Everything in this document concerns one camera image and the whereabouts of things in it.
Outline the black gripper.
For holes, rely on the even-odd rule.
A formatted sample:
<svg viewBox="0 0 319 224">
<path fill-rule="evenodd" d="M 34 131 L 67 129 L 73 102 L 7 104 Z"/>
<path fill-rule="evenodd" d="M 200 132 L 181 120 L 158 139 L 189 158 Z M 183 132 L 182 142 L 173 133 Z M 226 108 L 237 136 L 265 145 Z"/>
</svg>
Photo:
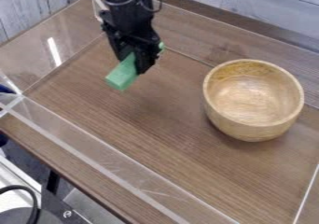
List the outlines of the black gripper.
<svg viewBox="0 0 319 224">
<path fill-rule="evenodd" d="M 154 29 L 153 0 L 105 0 L 109 10 L 101 13 L 103 31 L 121 61 L 135 51 L 137 71 L 142 75 L 161 56 L 161 36 Z"/>
</svg>

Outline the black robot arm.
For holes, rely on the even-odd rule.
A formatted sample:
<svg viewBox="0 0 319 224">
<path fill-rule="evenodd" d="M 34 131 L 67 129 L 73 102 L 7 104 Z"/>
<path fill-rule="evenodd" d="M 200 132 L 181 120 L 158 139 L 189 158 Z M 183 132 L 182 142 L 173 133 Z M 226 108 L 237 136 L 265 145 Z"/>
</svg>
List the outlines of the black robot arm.
<svg viewBox="0 0 319 224">
<path fill-rule="evenodd" d="M 103 3 L 109 9 L 99 12 L 102 27 L 117 57 L 123 61 L 134 54 L 137 72 L 145 74 L 161 56 L 161 36 L 153 21 L 162 5 L 155 7 L 154 0 L 103 0 Z"/>
</svg>

